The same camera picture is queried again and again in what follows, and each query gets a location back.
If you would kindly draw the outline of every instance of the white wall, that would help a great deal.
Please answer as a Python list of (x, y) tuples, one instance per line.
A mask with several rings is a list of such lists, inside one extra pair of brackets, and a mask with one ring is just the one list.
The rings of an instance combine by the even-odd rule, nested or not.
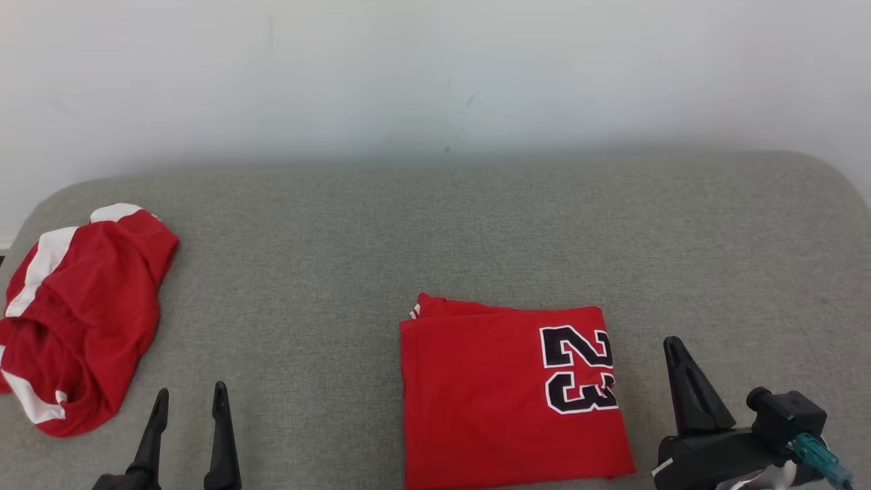
[(190, 153), (793, 149), (868, 197), (869, 18), (836, 0), (2, 0), (0, 242), (61, 187)]

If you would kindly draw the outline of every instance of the red jersey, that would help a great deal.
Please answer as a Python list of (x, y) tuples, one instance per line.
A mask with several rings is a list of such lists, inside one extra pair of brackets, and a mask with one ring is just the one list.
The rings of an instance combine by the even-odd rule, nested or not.
[(602, 310), (512, 310), (421, 294), (400, 323), (406, 487), (635, 473)]

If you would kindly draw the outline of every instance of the cable connector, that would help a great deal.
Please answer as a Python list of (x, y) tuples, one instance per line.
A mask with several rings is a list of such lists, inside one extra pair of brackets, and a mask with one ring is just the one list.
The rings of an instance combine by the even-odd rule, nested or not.
[(838, 458), (832, 454), (814, 436), (807, 432), (796, 436), (792, 441), (792, 450), (802, 463), (812, 466), (826, 475), (826, 480), (837, 490), (851, 490), (853, 474), (841, 466)]

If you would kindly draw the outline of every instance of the gray cushion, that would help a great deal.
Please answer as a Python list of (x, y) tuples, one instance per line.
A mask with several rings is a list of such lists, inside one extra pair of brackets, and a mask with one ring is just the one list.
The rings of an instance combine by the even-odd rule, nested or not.
[(871, 480), (871, 216), (817, 160), (737, 153), (95, 180), (34, 211), (0, 283), (41, 233), (116, 201), (151, 210), (181, 239), (158, 334), (121, 412), (94, 432), (51, 439), (0, 397), (3, 488), (90, 488), (123, 472), (164, 386), (160, 482), (201, 488), (219, 379), (245, 488), (402, 487), (397, 324), (420, 291), (603, 308), (640, 475), (541, 488), (652, 487), (657, 445), (675, 430), (661, 347), (670, 334), (740, 425), (753, 419), (753, 387), (802, 391), (828, 411), (830, 446)]

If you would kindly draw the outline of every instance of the folded garment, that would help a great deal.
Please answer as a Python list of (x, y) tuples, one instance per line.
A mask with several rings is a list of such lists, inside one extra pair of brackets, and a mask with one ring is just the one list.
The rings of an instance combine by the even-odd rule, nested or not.
[(30, 250), (6, 290), (0, 392), (15, 392), (40, 430), (74, 436), (118, 413), (178, 244), (155, 216), (119, 203)]
[(602, 310), (420, 294), (400, 323), (409, 490), (635, 473)]

